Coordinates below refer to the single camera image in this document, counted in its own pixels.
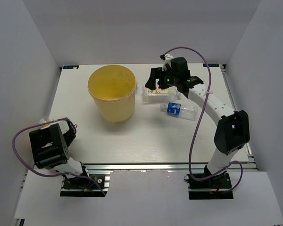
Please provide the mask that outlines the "clear bottle apple label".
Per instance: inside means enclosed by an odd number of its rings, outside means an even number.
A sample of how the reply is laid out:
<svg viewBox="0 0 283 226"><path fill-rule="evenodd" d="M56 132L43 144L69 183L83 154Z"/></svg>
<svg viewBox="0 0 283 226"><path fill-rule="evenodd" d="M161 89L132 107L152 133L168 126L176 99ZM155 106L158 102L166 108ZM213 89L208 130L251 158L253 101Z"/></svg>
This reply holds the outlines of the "clear bottle apple label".
<svg viewBox="0 0 283 226"><path fill-rule="evenodd" d="M155 90L149 88L142 88L142 102L144 104L163 104L173 102L180 99L181 93L179 93L176 87L170 87L167 89L159 89L156 87Z"/></svg>

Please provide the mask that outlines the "clear bottle blue label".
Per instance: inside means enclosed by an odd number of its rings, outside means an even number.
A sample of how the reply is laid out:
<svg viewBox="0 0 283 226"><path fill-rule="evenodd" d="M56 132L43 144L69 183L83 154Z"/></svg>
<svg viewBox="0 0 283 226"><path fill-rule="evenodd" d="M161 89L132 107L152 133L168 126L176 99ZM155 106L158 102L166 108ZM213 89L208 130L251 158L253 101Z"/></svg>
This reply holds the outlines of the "clear bottle blue label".
<svg viewBox="0 0 283 226"><path fill-rule="evenodd" d="M161 104L160 110L172 117L191 121L196 119L198 113L197 107L173 102Z"/></svg>

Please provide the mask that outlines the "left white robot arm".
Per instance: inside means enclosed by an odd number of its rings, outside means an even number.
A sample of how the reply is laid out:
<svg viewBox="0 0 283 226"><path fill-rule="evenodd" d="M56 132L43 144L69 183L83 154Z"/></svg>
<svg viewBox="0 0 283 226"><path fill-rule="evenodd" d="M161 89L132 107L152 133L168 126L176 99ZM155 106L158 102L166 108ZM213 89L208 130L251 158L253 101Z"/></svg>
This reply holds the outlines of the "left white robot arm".
<svg viewBox="0 0 283 226"><path fill-rule="evenodd" d="M55 170L66 178L74 178L80 188L89 185L86 167L70 156L69 147L76 138L76 127L68 118L29 132L29 138L37 168Z"/></svg>

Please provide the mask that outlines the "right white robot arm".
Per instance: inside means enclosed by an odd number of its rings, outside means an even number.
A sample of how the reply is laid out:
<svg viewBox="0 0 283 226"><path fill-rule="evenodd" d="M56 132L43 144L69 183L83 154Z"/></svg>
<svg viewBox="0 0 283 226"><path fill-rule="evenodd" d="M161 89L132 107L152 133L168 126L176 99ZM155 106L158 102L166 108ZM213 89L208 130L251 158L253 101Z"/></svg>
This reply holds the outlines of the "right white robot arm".
<svg viewBox="0 0 283 226"><path fill-rule="evenodd" d="M214 144L216 149L204 168L201 180L210 188L216 187L223 173L234 164L233 156L250 140L249 117L244 111L236 111L225 105L210 92L197 76L191 76L185 58L161 55L163 66L152 68L145 87L155 90L176 87L185 97L202 108L201 115L207 114L216 124Z"/></svg>

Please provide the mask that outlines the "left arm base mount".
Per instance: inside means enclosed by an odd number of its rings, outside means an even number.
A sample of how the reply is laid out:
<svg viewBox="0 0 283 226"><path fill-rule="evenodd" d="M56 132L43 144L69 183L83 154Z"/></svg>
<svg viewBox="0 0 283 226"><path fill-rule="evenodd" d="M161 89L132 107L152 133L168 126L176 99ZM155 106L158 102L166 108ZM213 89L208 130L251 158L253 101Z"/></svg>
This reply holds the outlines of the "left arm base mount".
<svg viewBox="0 0 283 226"><path fill-rule="evenodd" d="M97 182L101 190L91 180L87 179L67 179L63 178L61 185L61 197L105 197L110 182L110 172L102 170L92 170L89 176Z"/></svg>

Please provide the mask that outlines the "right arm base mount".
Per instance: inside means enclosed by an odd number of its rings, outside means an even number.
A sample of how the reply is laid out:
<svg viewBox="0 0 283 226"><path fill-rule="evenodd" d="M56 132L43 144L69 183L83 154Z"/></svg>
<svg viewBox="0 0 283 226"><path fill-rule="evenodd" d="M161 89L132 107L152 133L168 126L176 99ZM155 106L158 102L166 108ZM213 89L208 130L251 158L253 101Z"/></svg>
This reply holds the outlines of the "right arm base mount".
<svg viewBox="0 0 283 226"><path fill-rule="evenodd" d="M188 193L190 200L231 200L233 192L229 174L225 171L213 178L196 181L190 174L184 176L184 181L188 183Z"/></svg>

